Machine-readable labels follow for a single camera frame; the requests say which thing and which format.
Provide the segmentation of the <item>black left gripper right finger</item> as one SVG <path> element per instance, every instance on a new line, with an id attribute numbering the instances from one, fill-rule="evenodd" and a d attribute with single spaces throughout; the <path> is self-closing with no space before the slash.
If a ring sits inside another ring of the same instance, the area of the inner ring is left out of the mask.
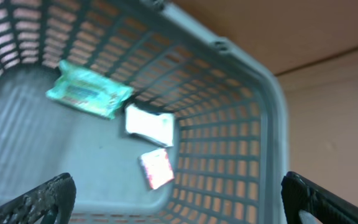
<path id="1" fill-rule="evenodd" d="M 358 207 L 297 174 L 282 179 L 282 201 L 287 223 L 358 223 Z"/>

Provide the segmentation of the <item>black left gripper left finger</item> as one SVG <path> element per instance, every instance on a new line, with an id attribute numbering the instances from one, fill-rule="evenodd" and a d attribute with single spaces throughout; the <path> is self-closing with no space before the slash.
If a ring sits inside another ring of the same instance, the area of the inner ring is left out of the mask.
<path id="1" fill-rule="evenodd" d="M 0 206 L 0 223 L 68 224 L 76 199 L 76 185 L 62 173 Z"/>

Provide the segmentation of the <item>red white small packet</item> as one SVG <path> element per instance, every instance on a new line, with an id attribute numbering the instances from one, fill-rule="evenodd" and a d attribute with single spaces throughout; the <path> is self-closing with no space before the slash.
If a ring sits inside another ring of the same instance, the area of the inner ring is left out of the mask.
<path id="1" fill-rule="evenodd" d="M 149 187 L 156 190 L 175 178 L 167 150 L 165 148 L 146 152 L 139 157 Z"/>

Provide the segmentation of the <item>teal tissue packet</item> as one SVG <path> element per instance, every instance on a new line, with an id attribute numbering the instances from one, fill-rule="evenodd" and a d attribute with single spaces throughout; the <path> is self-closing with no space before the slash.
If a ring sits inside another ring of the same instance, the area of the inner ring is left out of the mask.
<path id="1" fill-rule="evenodd" d="M 116 110 L 134 91 L 130 86 L 67 60 L 60 61 L 58 68 L 61 76 L 46 92 L 46 97 L 80 111 L 113 119 Z"/>

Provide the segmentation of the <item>white paper packet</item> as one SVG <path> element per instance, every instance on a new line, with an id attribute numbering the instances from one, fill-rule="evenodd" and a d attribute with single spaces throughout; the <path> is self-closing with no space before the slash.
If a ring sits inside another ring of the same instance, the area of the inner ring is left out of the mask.
<path id="1" fill-rule="evenodd" d="M 175 117 L 171 113 L 150 113 L 130 104 L 125 108 L 125 129 L 162 147 L 174 143 Z"/>

